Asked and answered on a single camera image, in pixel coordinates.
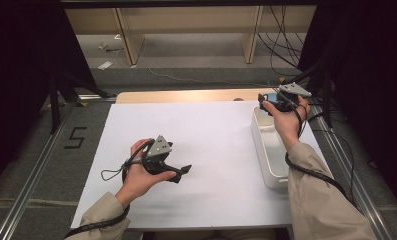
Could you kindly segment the person's right hand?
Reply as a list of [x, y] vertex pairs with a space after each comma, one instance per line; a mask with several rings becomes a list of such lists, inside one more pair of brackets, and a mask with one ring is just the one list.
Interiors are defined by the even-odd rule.
[[298, 97], [299, 106], [296, 108], [296, 112], [280, 112], [275, 106], [264, 101], [264, 107], [272, 114], [274, 118], [275, 129], [280, 135], [282, 142], [287, 152], [299, 142], [299, 132], [302, 123], [307, 119], [310, 106], [308, 102], [301, 96]]

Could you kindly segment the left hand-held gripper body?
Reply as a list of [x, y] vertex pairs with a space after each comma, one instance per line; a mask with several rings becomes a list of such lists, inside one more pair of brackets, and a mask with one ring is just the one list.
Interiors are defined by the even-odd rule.
[[156, 175], [165, 171], [174, 171], [173, 167], [165, 163], [165, 159], [172, 151], [171, 146], [172, 144], [162, 135], [151, 142], [142, 156], [142, 164], [148, 173]]

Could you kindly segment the aluminium floor rail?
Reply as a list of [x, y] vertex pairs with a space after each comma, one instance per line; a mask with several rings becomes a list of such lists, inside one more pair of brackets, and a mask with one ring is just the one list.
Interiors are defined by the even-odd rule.
[[330, 119], [323, 118], [319, 98], [309, 99], [309, 125], [335, 179], [358, 209], [369, 219], [378, 240], [394, 240], [388, 221], [397, 201], [369, 157], [347, 118], [336, 103], [330, 104]]
[[33, 195], [43, 172], [48, 165], [49, 160], [54, 152], [57, 142], [61, 136], [65, 124], [75, 108], [74, 103], [67, 103], [62, 110], [60, 124], [53, 133], [48, 137], [47, 142], [38, 157], [32, 171], [30, 172], [23, 188], [13, 202], [8, 214], [6, 215], [0, 227], [0, 240], [11, 240], [24, 212], [28, 202]]

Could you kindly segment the white board table cover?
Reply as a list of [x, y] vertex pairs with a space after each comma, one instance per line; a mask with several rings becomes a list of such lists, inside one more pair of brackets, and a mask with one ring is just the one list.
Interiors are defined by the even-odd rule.
[[254, 101], [112, 105], [72, 225], [122, 180], [111, 173], [139, 139], [172, 142], [167, 164], [189, 166], [135, 200], [130, 229], [175, 231], [278, 227], [291, 222], [288, 192], [266, 186], [252, 136]]

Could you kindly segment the light wooden shelf unit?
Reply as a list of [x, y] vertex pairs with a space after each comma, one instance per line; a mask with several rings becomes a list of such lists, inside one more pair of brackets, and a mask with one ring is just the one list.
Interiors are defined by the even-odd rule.
[[121, 36], [127, 62], [135, 65], [147, 34], [239, 33], [245, 62], [254, 58], [257, 35], [274, 33], [284, 23], [288, 33], [306, 33], [314, 6], [151, 7], [68, 9], [77, 35]]

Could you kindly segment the person's left hand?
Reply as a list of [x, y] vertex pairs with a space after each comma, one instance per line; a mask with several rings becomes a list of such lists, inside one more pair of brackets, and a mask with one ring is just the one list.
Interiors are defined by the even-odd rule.
[[157, 183], [169, 180], [176, 175], [166, 171], [158, 175], [148, 173], [141, 164], [132, 164], [120, 190], [115, 194], [121, 205], [126, 208], [133, 200], [143, 196]]

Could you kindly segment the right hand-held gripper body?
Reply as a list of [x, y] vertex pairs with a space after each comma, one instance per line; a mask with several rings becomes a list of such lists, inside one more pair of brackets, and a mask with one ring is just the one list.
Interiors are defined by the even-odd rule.
[[280, 112], [289, 112], [295, 109], [299, 104], [298, 97], [311, 97], [312, 93], [305, 90], [295, 82], [285, 85], [279, 85], [275, 88], [276, 100], [272, 104]]

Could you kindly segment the black curtain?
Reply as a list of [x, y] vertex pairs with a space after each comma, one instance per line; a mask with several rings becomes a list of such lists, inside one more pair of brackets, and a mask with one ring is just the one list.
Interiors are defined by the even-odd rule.
[[397, 199], [397, 0], [315, 1], [299, 67], [335, 42], [334, 94]]
[[55, 78], [74, 93], [75, 77], [93, 86], [60, 0], [0, 0], [0, 175], [39, 115]]

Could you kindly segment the black metal crossbar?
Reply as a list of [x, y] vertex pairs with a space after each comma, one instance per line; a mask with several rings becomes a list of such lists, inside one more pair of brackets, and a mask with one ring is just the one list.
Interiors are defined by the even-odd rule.
[[63, 7], [74, 8], [147, 8], [319, 5], [322, 0], [59, 0]]

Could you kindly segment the white plastic tray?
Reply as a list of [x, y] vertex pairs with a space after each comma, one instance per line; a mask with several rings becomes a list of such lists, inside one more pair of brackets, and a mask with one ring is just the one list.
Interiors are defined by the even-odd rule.
[[286, 187], [289, 167], [285, 161], [285, 146], [275, 129], [274, 118], [258, 106], [253, 110], [251, 132], [266, 186]]

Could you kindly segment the black tripod stand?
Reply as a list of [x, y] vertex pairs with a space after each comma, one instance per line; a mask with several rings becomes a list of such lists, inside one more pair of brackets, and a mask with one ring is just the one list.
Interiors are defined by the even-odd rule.
[[330, 95], [331, 95], [331, 78], [330, 72], [325, 64], [316, 63], [314, 66], [308, 68], [301, 74], [295, 76], [290, 80], [286, 80], [285, 84], [299, 83], [305, 78], [309, 78], [309, 81], [305, 89], [312, 94], [322, 93], [322, 110], [323, 118], [325, 121], [330, 119]]
[[53, 73], [48, 81], [52, 116], [52, 127], [50, 131], [51, 134], [54, 134], [57, 131], [61, 123], [58, 96], [61, 95], [66, 102], [76, 102], [79, 99], [79, 94], [75, 91], [76, 87], [82, 87], [102, 98], [115, 97], [115, 94], [110, 94], [106, 91], [103, 91], [96, 85], [88, 83], [69, 73]]

